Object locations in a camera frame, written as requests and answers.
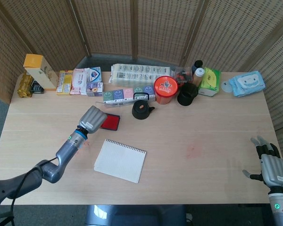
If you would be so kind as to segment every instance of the black kettle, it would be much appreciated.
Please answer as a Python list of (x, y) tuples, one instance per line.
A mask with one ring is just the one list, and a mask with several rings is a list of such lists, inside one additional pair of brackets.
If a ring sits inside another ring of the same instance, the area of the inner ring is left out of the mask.
[(135, 100), (135, 94), (147, 94), (148, 101), (137, 100), (132, 107), (132, 115), (136, 119), (146, 119), (155, 107), (149, 107), (149, 94), (148, 93), (134, 93), (133, 100)]

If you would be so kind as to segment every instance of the red ink pad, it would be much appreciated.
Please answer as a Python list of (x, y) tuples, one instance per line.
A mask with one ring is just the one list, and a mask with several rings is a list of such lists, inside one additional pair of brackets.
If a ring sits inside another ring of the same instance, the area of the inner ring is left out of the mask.
[(106, 115), (107, 115), (107, 119), (103, 122), (103, 124), (100, 126), (100, 128), (117, 131), (121, 117), (119, 115), (115, 115), (115, 114), (107, 114), (106, 113)]

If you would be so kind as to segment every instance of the robotic arm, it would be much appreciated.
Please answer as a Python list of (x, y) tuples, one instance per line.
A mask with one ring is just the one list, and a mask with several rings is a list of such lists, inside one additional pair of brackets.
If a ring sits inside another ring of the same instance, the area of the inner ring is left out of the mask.
[[(58, 165), (43, 160), (34, 167), (34, 171), (27, 175), (22, 174), (12, 179), (0, 180), (0, 204), (5, 198), (18, 198), (37, 189), (41, 185), (42, 179), (51, 183), (58, 182), (63, 176), (69, 161), (84, 141), (87, 140), (87, 134), (96, 132), (106, 118), (107, 115), (105, 113), (92, 106), (80, 119), (77, 129), (56, 153)], [(17, 191), (22, 181), (23, 184), (20, 190)]]
[(243, 173), (250, 179), (263, 181), (270, 188), (268, 197), (275, 224), (283, 226), (283, 159), (277, 147), (262, 137), (258, 136), (258, 140), (252, 138), (251, 141), (256, 146), (261, 174), (250, 174), (246, 170)]

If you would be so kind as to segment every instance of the gray carpet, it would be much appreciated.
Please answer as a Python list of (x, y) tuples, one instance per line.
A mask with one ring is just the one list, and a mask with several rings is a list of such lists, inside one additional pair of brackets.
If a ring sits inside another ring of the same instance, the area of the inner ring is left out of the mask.
[[(172, 66), (162, 62), (139, 59), (134, 62), (126, 56), (94, 55), (86, 57), (77, 68), (100, 66), (110, 71), (116, 63)], [(0, 101), (0, 135), (8, 105)], [(25, 205), (15, 206), (16, 226), (83, 226), (87, 206), (84, 205)], [(9, 210), (1, 206), (0, 212)], [(263, 205), (187, 205), (193, 215), (194, 226), (272, 226), (270, 206)]]

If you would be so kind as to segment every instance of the gold package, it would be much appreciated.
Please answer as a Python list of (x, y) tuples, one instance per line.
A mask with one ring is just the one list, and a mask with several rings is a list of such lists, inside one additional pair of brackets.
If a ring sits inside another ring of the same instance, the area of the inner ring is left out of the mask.
[(31, 85), (33, 83), (33, 77), (26, 72), (23, 74), (22, 79), (20, 81), (19, 88), (17, 93), (19, 97), (32, 97), (33, 93), (31, 91)]

